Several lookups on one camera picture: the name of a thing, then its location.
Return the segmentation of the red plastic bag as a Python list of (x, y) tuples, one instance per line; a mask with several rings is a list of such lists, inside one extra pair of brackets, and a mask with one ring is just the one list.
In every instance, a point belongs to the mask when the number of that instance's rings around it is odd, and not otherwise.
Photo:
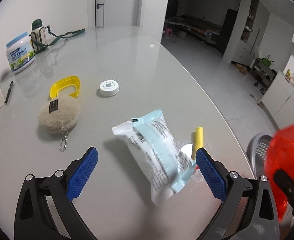
[(264, 172), (270, 181), (270, 186), (276, 202), (278, 220), (282, 220), (287, 210), (287, 197), (274, 182), (273, 176), (277, 170), (284, 170), (294, 181), (294, 124), (276, 131), (270, 141)]

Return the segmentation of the yellow tube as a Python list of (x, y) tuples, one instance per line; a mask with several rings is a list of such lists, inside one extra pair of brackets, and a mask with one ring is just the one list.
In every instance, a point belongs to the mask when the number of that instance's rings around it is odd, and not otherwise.
[(199, 148), (204, 147), (204, 129), (203, 127), (197, 127), (195, 130), (195, 140), (193, 144), (193, 151), (191, 158), (196, 159), (196, 152)]

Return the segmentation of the white blue wipes packet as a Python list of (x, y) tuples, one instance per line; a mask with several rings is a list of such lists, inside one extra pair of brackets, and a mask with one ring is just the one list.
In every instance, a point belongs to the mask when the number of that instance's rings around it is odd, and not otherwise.
[(180, 192), (194, 174), (195, 161), (178, 149), (161, 109), (119, 124), (112, 132), (150, 182), (153, 204)]

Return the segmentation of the white round bottle cap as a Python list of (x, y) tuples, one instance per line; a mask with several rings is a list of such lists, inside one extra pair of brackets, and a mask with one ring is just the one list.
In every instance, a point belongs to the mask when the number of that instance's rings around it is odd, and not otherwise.
[(100, 84), (99, 92), (104, 97), (111, 97), (120, 90), (119, 84), (115, 80), (106, 80)]

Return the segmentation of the grey perforated trash basket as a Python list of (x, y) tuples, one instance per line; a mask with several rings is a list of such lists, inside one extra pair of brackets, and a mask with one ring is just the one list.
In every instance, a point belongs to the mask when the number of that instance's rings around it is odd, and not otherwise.
[(273, 137), (266, 133), (258, 133), (250, 140), (247, 146), (246, 155), (255, 179), (265, 174), (264, 162), (272, 139)]

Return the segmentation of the white cabinet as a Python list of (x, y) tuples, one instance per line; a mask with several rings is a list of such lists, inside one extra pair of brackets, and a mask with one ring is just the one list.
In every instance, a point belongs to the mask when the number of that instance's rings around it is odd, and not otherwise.
[(282, 72), (277, 73), (259, 103), (276, 129), (294, 124), (294, 85)]

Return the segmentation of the white round paper disc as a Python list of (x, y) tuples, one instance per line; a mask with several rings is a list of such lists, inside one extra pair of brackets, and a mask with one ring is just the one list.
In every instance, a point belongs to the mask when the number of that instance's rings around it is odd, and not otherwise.
[(186, 144), (181, 147), (181, 152), (184, 153), (188, 158), (192, 159), (193, 144)]

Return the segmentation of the shoe rack with plant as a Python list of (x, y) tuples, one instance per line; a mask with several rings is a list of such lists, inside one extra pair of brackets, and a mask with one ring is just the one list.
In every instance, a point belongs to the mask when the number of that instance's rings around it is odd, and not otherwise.
[(254, 86), (257, 87), (260, 84), (260, 92), (264, 95), (275, 79), (277, 72), (270, 66), (265, 65), (263, 59), (255, 58), (251, 64), (250, 74), (255, 78)]

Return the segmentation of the black pen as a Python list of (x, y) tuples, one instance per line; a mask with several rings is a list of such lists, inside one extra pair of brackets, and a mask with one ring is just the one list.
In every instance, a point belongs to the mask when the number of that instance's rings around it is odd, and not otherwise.
[(7, 94), (6, 94), (5, 104), (7, 104), (8, 101), (9, 101), (13, 86), (14, 86), (14, 81), (11, 81), (10, 86), (8, 88), (8, 91), (7, 91)]

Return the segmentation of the milk powder jar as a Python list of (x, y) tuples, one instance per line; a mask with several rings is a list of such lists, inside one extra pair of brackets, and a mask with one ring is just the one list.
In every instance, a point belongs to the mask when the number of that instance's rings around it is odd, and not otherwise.
[(6, 44), (6, 56), (10, 69), (21, 72), (35, 60), (32, 41), (27, 32), (22, 33)]

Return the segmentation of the green white water bottle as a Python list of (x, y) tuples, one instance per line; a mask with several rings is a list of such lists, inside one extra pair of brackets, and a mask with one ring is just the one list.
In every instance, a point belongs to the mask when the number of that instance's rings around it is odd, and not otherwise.
[(30, 34), (32, 46), (34, 49), (34, 52), (36, 54), (41, 53), (44, 51), (47, 47), (47, 41), (46, 41), (46, 27), (43, 25), (42, 20), (36, 19), (32, 22), (32, 31)]

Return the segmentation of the pink stool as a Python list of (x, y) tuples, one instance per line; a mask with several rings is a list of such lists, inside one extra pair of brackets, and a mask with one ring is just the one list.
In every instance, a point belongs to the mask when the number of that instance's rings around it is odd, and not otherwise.
[(171, 36), (172, 35), (172, 29), (165, 28), (163, 33), (164, 33), (165, 36)]

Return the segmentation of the white door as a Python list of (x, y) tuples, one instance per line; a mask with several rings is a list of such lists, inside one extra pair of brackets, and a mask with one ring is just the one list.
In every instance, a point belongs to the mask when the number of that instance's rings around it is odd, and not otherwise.
[(104, 0), (95, 0), (95, 25), (97, 28), (104, 26)]

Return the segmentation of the beige plush pouch keychain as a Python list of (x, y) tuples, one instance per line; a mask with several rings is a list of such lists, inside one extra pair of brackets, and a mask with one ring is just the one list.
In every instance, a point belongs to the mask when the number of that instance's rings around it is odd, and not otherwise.
[(38, 123), (50, 134), (63, 136), (59, 151), (67, 149), (69, 132), (75, 127), (80, 114), (80, 104), (72, 96), (58, 96), (46, 102), (39, 111)]

